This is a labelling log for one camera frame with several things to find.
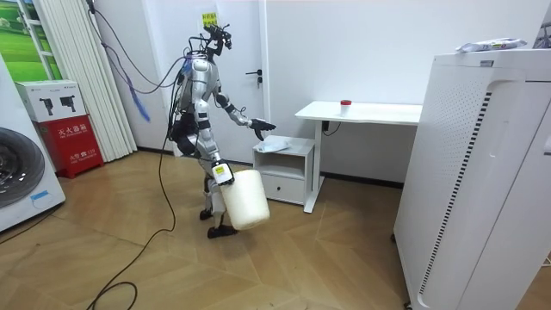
yellow sticker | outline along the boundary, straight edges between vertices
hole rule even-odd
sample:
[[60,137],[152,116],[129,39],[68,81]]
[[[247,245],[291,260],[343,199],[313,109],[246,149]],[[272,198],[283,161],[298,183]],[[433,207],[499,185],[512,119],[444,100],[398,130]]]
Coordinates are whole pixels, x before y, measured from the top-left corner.
[[216,13],[203,13],[203,27],[208,25],[217,25]]

wooden floor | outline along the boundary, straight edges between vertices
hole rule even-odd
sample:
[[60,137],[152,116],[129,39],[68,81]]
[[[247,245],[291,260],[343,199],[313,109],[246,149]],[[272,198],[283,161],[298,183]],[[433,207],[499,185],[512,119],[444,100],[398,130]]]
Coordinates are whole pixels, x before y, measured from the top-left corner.
[[[170,227],[157,168],[157,154],[140,152],[63,179],[67,202],[0,245],[0,309],[85,309],[152,233]],[[271,201],[267,224],[208,240],[198,164],[165,157],[163,175],[177,227],[118,279],[138,285],[134,309],[403,309],[389,240],[400,190],[327,179],[313,214]],[[549,309],[550,293],[551,269],[542,270],[519,309]],[[116,288],[97,309],[126,309],[131,299],[129,287]]]

white curtain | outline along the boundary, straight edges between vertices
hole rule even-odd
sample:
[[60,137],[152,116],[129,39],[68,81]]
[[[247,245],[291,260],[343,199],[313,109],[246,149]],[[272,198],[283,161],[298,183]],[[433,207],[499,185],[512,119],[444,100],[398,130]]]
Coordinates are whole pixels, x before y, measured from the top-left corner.
[[34,0],[34,5],[61,75],[78,82],[103,160],[136,151],[113,72],[90,26],[84,1]]

desk leg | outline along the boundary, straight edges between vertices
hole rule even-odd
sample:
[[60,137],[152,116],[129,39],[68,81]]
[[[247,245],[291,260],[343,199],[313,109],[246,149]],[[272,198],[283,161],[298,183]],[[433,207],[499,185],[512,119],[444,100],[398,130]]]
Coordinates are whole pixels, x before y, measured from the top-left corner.
[[319,191],[319,166],[321,162],[321,121],[316,121],[315,146],[313,148],[313,191]]
[[313,211],[313,206],[316,204],[319,190],[321,189],[321,185],[324,181],[324,178],[319,176],[320,162],[321,162],[321,121],[316,121],[315,146],[313,148],[312,192],[306,199],[306,203],[304,205],[304,212],[306,213],[311,213]]

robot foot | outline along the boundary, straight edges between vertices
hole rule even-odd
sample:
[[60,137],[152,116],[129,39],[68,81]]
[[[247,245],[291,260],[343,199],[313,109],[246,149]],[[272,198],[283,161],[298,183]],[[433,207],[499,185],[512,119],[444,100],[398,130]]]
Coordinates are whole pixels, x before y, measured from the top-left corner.
[[208,220],[213,217],[213,212],[211,210],[202,210],[199,213],[199,220]]
[[208,228],[207,237],[209,239],[214,239],[218,237],[232,236],[236,233],[238,233],[238,231],[232,226],[220,225],[218,228]]

